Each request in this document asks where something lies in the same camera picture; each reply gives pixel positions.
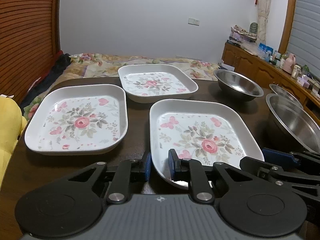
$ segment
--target white wall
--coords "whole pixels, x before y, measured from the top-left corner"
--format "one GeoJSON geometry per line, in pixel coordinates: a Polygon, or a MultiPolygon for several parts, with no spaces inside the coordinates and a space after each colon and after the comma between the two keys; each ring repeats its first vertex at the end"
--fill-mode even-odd
{"type": "Polygon", "coordinates": [[[287,6],[288,0],[271,0],[267,24],[267,45],[276,50],[279,49],[287,6]]]}
{"type": "Polygon", "coordinates": [[[254,1],[60,0],[61,49],[218,62],[230,27],[256,22],[254,1]]]}

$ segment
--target gray ribbed panel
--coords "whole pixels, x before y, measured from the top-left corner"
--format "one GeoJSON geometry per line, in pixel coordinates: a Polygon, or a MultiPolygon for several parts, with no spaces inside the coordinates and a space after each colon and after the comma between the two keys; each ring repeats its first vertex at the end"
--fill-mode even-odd
{"type": "MultiPolygon", "coordinates": [[[[226,225],[215,209],[196,204],[188,195],[133,195],[110,206],[88,231],[66,240],[257,240],[226,225]]],[[[268,240],[302,240],[297,235],[268,240]]],[[[21,240],[38,240],[29,235],[21,240]]]]}
{"type": "Polygon", "coordinates": [[[287,50],[320,77],[320,0],[296,0],[287,50]]]}

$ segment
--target white compass logo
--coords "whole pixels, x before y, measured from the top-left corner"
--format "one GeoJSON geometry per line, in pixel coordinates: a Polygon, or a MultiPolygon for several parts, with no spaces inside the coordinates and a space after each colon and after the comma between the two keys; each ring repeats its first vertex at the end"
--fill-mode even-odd
{"type": "Polygon", "coordinates": [[[166,198],[160,196],[160,197],[157,197],[156,200],[159,201],[159,202],[162,202],[162,201],[165,201],[166,198]]]}

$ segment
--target stainless steel bowl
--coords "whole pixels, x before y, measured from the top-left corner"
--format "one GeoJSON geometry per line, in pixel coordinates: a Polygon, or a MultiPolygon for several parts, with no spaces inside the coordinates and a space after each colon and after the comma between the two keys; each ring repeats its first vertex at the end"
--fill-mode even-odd
{"type": "Polygon", "coordinates": [[[297,106],[299,106],[301,109],[303,109],[302,104],[295,98],[292,94],[290,94],[287,90],[284,90],[282,87],[279,87],[276,84],[270,84],[269,87],[271,90],[276,93],[277,95],[281,95],[289,100],[291,100],[293,103],[295,103],[297,106]]]}
{"type": "Polygon", "coordinates": [[[270,109],[267,133],[276,150],[320,152],[320,128],[303,109],[289,99],[268,94],[270,109]]]}
{"type": "Polygon", "coordinates": [[[213,73],[221,90],[240,101],[251,101],[263,96],[262,88],[244,75],[225,69],[216,69],[213,73]]]}

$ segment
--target bed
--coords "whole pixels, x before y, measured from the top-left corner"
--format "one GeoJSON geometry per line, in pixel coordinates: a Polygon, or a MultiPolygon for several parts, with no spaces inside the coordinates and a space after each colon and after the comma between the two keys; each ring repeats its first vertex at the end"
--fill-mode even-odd
{"type": "Polygon", "coordinates": [[[192,79],[217,81],[213,71],[219,66],[200,60],[184,58],[147,58],[141,56],[116,56],[83,53],[72,55],[71,64],[45,92],[36,96],[30,105],[24,107],[24,117],[29,120],[49,90],[56,84],[75,78],[117,77],[118,69],[133,64],[170,64],[178,67],[192,79]]]}

